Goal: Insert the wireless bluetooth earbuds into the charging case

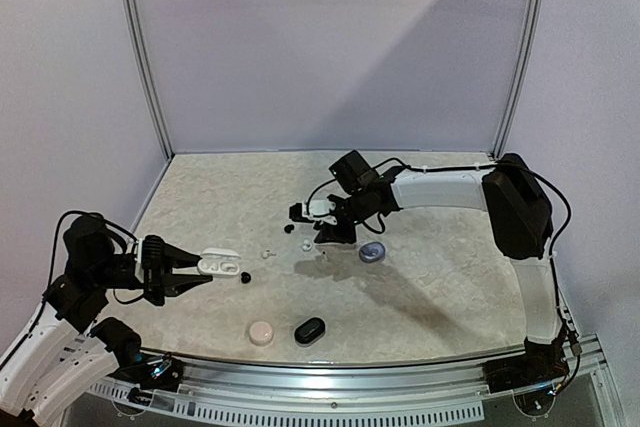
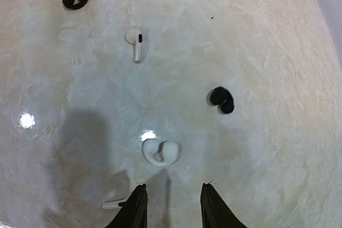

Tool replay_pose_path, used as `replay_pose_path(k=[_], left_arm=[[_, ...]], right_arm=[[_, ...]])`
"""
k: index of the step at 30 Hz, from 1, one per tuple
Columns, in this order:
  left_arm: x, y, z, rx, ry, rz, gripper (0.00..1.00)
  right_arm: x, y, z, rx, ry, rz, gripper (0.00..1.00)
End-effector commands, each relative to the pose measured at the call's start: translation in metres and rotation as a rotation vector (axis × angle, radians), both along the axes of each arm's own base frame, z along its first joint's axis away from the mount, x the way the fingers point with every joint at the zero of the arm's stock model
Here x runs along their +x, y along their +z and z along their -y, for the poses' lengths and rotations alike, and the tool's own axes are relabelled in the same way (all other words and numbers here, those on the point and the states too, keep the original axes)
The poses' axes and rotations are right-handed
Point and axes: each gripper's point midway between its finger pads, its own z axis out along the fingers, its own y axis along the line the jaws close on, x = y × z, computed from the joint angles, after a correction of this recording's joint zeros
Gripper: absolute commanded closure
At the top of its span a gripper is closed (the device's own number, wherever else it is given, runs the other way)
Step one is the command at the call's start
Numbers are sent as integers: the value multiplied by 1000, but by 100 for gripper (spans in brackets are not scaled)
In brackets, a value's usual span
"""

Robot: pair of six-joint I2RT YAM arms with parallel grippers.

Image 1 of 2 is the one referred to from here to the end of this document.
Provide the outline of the purple charging case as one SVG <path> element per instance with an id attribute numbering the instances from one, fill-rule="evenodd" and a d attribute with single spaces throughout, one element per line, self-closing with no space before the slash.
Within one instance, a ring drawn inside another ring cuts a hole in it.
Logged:
<path id="1" fill-rule="evenodd" d="M 366 243 L 358 250 L 359 259 L 363 263 L 367 264 L 383 261 L 386 257 L 386 253 L 386 247 L 378 241 Z"/>

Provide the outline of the white charging case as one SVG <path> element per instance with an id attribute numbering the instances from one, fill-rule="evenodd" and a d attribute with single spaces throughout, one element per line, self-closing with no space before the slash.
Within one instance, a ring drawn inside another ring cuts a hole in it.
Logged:
<path id="1" fill-rule="evenodd" d="M 240 259 L 241 255 L 234 250 L 209 247 L 200 253 L 196 268 L 201 275 L 235 277 L 240 274 Z"/>

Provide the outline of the pink charging case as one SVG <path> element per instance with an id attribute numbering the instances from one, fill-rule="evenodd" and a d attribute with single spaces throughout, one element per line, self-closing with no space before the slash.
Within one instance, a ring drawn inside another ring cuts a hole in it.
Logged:
<path id="1" fill-rule="evenodd" d="M 266 346 L 274 338 L 274 328 L 267 321 L 256 321 L 249 326 L 249 339 L 256 346 Z"/>

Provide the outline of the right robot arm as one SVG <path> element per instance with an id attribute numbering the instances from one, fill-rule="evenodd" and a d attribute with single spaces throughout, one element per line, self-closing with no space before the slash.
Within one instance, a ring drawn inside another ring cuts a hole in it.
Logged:
<path id="1" fill-rule="evenodd" d="M 517 374 L 537 383 L 556 364 L 549 347 L 563 330 L 554 262 L 557 234 L 545 179 L 517 154 L 475 165 L 413 166 L 393 158 L 371 165 L 351 151 L 329 168 L 340 194 L 311 193 L 302 216 L 319 243 L 352 244 L 372 219 L 425 209 L 478 212 L 495 248 L 512 266 L 521 289 L 525 339 L 536 345 L 517 362 Z"/>

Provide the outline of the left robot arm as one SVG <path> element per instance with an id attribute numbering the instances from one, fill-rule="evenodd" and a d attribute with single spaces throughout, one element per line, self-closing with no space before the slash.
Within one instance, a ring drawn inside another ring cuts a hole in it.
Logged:
<path id="1" fill-rule="evenodd" d="M 1 358 L 4 426 L 50 426 L 109 375 L 142 391 L 177 390 L 183 362 L 143 353 L 138 333 L 103 317 L 107 292 L 135 291 L 138 301 L 161 307 L 213 279 L 197 271 L 200 256 L 159 236 L 138 239 L 95 212 L 68 214 L 68 229 L 54 234 L 66 248 L 64 271 L 48 278 L 34 315 Z"/>

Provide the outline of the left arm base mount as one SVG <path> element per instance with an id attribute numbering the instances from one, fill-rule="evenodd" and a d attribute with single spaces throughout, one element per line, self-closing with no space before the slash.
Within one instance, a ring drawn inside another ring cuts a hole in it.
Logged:
<path id="1" fill-rule="evenodd" d="M 130 343 L 118 347 L 114 354 L 118 368 L 108 376 L 138 386 L 140 390 L 176 392 L 183 379 L 185 363 L 171 353 L 150 355 Z"/>

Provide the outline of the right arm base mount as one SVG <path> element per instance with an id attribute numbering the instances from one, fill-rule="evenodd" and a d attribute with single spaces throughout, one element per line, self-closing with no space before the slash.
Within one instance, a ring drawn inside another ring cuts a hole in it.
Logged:
<path id="1" fill-rule="evenodd" d="M 490 392 L 547 384 L 561 378 L 561 382 L 551 389 L 551 395 L 557 396 L 573 382 L 581 364 L 582 347 L 578 340 L 569 339 L 571 352 L 576 359 L 573 370 L 569 368 L 563 346 L 561 339 L 551 344 L 538 344 L 526 338 L 523 354 L 485 362 L 482 371 Z"/>

